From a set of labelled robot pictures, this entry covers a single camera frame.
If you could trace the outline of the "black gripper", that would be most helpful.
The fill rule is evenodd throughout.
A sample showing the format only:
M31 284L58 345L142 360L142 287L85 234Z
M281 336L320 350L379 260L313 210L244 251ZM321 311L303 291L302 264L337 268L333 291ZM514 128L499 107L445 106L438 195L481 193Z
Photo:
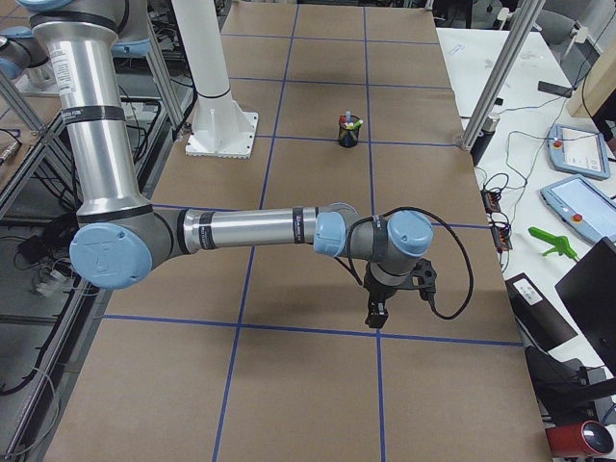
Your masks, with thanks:
M381 329L388 319L385 302L392 297L399 285L399 276L392 275L377 263L367 263L364 288L369 292L366 326Z

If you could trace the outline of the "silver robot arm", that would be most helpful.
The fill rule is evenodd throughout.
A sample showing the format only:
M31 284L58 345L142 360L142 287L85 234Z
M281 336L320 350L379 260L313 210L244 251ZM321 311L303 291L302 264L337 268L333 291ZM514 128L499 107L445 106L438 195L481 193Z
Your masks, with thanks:
M163 262L199 250L309 244L348 266L364 260L367 325L383 326L400 290L432 301L435 271L425 259L433 230L416 211L362 218L350 206L278 210L156 211L140 191L114 60L151 48L143 1L28 1L35 38L49 54L83 196L69 255L102 289L142 281Z
M26 74L37 88L45 89L55 82L47 48L25 26L1 31L1 72L9 80Z

